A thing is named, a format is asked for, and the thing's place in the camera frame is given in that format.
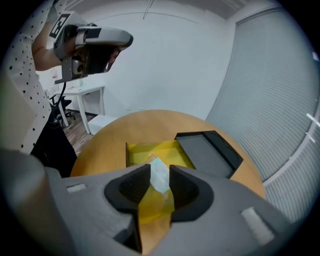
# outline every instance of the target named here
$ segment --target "white box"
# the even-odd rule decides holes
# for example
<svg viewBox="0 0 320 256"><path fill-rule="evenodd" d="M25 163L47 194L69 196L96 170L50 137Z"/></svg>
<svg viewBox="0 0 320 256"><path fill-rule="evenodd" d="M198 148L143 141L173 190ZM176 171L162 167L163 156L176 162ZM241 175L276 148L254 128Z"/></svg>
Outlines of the white box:
<svg viewBox="0 0 320 256"><path fill-rule="evenodd" d="M118 118L109 115L98 114L95 118L88 122L91 134L95 135L103 127L107 126L116 119Z"/></svg>

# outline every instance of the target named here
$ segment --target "white desk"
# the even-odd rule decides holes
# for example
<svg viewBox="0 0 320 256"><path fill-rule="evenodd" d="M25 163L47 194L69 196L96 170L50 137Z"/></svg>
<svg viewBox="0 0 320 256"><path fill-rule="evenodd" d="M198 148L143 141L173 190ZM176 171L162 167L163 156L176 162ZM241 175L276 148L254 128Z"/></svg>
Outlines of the white desk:
<svg viewBox="0 0 320 256"><path fill-rule="evenodd" d="M84 108L84 102L83 102L83 95L88 94L88 93L92 93L95 91L100 91L100 100L99 100L99 105L100 105L100 114L104 115L105 114L105 106L104 106L104 89L105 86L104 85L100 85L100 86L83 86L83 87L73 87L73 88L66 88L63 96L76 96L76 99L78 101L78 106L79 106L79 112L85 127L85 130L88 134L91 133L89 125L88 125L88 121L87 121L87 117L86 117L86 113L85 113L85 108ZM58 97L60 96L62 90L56 91L55 95L57 95ZM61 102L59 103L59 110L61 112L61 117L62 120L65 124L65 126L69 126L67 118L65 116L65 112L62 108Z"/></svg>

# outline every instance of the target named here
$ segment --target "white wall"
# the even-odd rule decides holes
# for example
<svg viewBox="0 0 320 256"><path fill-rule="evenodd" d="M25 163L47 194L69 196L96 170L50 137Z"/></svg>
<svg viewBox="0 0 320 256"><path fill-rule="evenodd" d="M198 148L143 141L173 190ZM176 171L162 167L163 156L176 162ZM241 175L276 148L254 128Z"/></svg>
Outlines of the white wall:
<svg viewBox="0 0 320 256"><path fill-rule="evenodd" d="M167 1L155 1L143 19L146 7L120 2L81 13L98 26L134 36L110 72L91 75L85 82L105 85L106 115L163 109L206 119L225 76L221 63L227 21Z"/></svg>

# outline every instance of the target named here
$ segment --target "yellow tray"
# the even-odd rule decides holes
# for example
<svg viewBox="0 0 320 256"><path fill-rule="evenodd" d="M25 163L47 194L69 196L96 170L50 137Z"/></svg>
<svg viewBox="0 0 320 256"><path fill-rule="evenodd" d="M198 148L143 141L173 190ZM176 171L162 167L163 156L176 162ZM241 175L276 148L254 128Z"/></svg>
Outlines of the yellow tray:
<svg viewBox="0 0 320 256"><path fill-rule="evenodd" d="M126 165L144 164L151 153L156 154L165 165L177 165L195 168L177 140L155 143L126 144Z"/></svg>

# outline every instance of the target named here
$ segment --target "black tray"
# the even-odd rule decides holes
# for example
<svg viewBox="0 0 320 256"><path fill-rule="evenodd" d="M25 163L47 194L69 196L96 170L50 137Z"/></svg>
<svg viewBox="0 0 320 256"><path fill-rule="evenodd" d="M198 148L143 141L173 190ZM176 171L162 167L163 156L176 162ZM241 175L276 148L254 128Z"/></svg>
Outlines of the black tray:
<svg viewBox="0 0 320 256"><path fill-rule="evenodd" d="M230 178L243 159L216 131L179 132L175 136L194 167L218 177Z"/></svg>

